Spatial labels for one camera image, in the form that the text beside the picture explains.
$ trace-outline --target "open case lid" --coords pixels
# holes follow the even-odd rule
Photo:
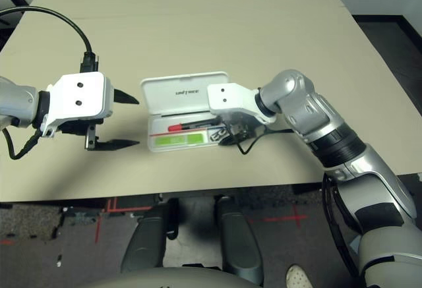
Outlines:
[[[140,83],[151,115],[208,111],[207,86],[229,81],[225,72],[147,78]]]

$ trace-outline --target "unitree logo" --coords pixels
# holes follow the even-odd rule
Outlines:
[[[176,92],[176,96],[180,95],[190,95],[190,94],[197,94],[199,93],[199,89],[193,89],[193,90],[182,90],[180,92]]]

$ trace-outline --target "black wire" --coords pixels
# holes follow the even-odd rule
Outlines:
[[[0,11],[0,16],[4,16],[9,13],[19,13],[22,11],[36,11],[39,13],[47,13],[51,14],[52,16],[56,16],[57,18],[65,21],[69,26],[71,26],[76,32],[78,32],[79,36],[85,43],[86,51],[91,53],[92,48],[91,44],[88,41],[88,38],[85,36],[85,33],[69,18],[63,16],[61,13],[58,13],[54,10],[43,8],[43,7],[36,7],[36,6],[19,6],[19,7],[12,7],[8,9],[3,9]]]
[[[1,132],[3,132],[6,138],[7,148],[9,150],[9,156],[11,157],[11,159],[22,158],[23,155],[28,153],[38,143],[38,139],[42,135],[42,132],[40,130],[36,130],[34,135],[31,136],[30,139],[27,141],[27,143],[24,145],[23,149],[21,149],[21,151],[15,155],[15,148],[13,148],[13,141],[8,130],[3,129]]]
[[[347,249],[346,242],[344,241],[340,226],[336,222],[334,213],[332,211],[332,199],[331,199],[331,178],[324,174],[322,180],[322,207],[324,214],[330,228],[330,232],[334,243],[336,244],[337,250],[342,258],[347,270],[352,277],[359,277],[359,272],[356,268],[354,261],[351,259],[349,250]]]
[[[232,131],[230,130],[230,126],[225,122],[222,121],[222,123],[224,124],[224,126],[226,127],[227,132],[229,133],[229,135],[231,136],[231,138],[233,139],[233,141],[236,143],[237,148],[239,149],[239,151],[243,154],[246,155],[248,154],[251,150],[252,147],[255,145],[256,142],[258,142],[258,140],[260,138],[262,138],[263,136],[266,136],[268,134],[274,134],[274,133],[293,133],[293,130],[291,129],[282,129],[282,130],[271,130],[270,128],[268,128],[266,125],[264,125],[264,133],[262,133],[261,135],[258,135],[253,142],[251,143],[251,145],[246,149],[246,151],[242,148],[242,146],[240,145],[239,140],[236,138],[236,136],[232,133]]]

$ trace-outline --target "black cable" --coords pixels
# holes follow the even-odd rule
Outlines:
[[[19,6],[19,7],[13,7],[13,8],[1,10],[0,16],[4,16],[10,13],[25,12],[25,11],[47,13],[65,21],[69,26],[71,26],[78,33],[78,35],[82,38],[85,44],[86,52],[84,53],[82,63],[80,64],[80,72],[98,71],[98,62],[96,61],[96,55],[95,53],[92,52],[91,43],[89,42],[85,33],[71,19],[67,18],[66,16],[63,16],[61,13],[58,13],[57,11],[43,8],[43,7]],[[38,143],[38,139],[42,136],[42,132],[40,130],[37,130],[35,134],[24,145],[23,149],[17,155],[15,155],[15,149],[13,148],[13,141],[9,132],[6,129],[3,129],[2,132],[6,138],[7,147],[9,149],[9,155],[11,159],[20,159],[23,155],[28,153]]]
[[[293,130],[291,129],[282,129],[282,130],[271,130],[270,128],[268,128],[266,125],[264,125],[265,130],[264,133],[262,133],[261,135],[258,135],[253,142],[251,143],[251,145],[246,149],[246,151],[242,148],[242,146],[240,145],[239,140],[236,138],[236,136],[232,133],[232,131],[230,130],[230,126],[225,122],[222,121],[222,123],[224,124],[224,126],[226,127],[227,132],[229,133],[229,135],[232,137],[233,141],[236,143],[237,148],[239,149],[239,151],[243,154],[246,155],[248,154],[251,150],[252,147],[255,145],[256,142],[258,142],[258,140],[260,138],[262,138],[263,136],[266,136],[268,134],[274,134],[274,133],[293,133]]]
[[[9,13],[19,13],[22,11],[36,11],[39,13],[47,13],[51,14],[53,16],[56,16],[57,18],[65,21],[69,26],[71,26],[76,32],[78,32],[79,36],[82,38],[82,40],[85,43],[86,51],[91,53],[92,48],[91,44],[88,41],[88,38],[85,36],[85,33],[69,18],[63,16],[61,13],[58,13],[56,11],[53,11],[51,9],[43,8],[43,7],[36,7],[36,6],[19,6],[19,7],[12,7],[8,9],[3,9],[0,11],[0,16],[4,16]]]
[[[359,277],[359,272],[356,268],[355,262],[351,259],[349,250],[347,249],[346,242],[344,241],[340,226],[336,222],[334,212],[332,211],[332,199],[331,199],[331,180],[324,174],[322,180],[322,207],[324,209],[325,218],[327,219],[328,226],[334,243],[336,244],[337,250],[346,265],[352,277]]]
[[[3,134],[6,138],[7,148],[9,150],[9,156],[11,157],[11,159],[22,158],[23,155],[28,153],[38,143],[38,139],[42,135],[41,130],[37,129],[35,131],[34,135],[30,137],[30,139],[27,141],[27,143],[25,143],[23,149],[21,149],[21,151],[18,154],[15,155],[15,148],[13,147],[13,141],[12,141],[11,135],[9,134],[8,130],[3,129],[1,132],[3,132]]]

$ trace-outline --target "cable connector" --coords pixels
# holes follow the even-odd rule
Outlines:
[[[98,72],[98,61],[94,52],[85,52],[79,72]]]

